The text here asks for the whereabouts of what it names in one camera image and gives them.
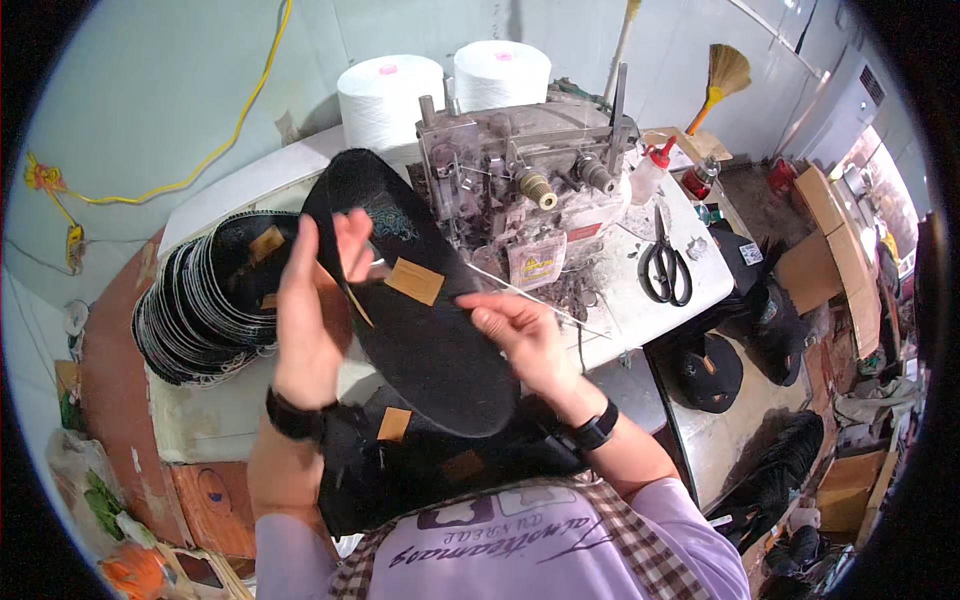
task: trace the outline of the orange broom handle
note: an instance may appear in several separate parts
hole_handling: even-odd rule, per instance
[[[697,113],[697,117],[693,119],[690,123],[690,126],[686,128],[687,135],[693,135],[697,132],[697,128],[700,127],[700,124],[704,122],[704,119],[707,118],[707,113],[710,112],[709,102],[704,102],[704,107],[700,109],[700,112]]]

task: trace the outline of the hand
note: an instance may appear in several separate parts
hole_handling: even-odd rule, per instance
[[[547,401],[560,400],[573,389],[579,373],[549,308],[506,294],[469,294],[456,301],[473,309],[473,324],[503,348],[527,387]]]
[[[561,420],[579,427],[606,410],[607,398],[570,361],[549,308],[506,294],[469,294],[457,304],[473,309],[476,328],[503,348],[520,381]]]
[[[362,208],[333,215],[337,249],[347,281],[367,278],[373,252],[366,247],[373,223]],[[274,389],[291,404],[318,410],[337,400],[337,369],[350,343],[349,307],[333,277],[317,262],[320,233],[300,217],[297,241],[276,292],[279,358]]]

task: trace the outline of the wrist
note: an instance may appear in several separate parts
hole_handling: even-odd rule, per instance
[[[321,410],[337,401],[335,382],[311,382],[280,369],[274,373],[270,387],[288,403],[304,411]]]
[[[577,428],[607,410],[607,397],[579,375],[572,386],[545,397],[546,403],[567,425]]]

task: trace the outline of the red cap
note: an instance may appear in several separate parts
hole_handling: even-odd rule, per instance
[[[670,166],[670,149],[673,148],[675,143],[677,143],[677,136],[671,135],[670,139],[666,140],[663,148],[648,148],[647,155],[654,161],[655,165],[661,169],[665,169]]]

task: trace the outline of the red bottle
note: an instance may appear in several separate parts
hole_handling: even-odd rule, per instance
[[[710,193],[713,181],[720,173],[720,163],[713,156],[704,158],[693,167],[684,171],[680,183],[697,200],[702,200]]]

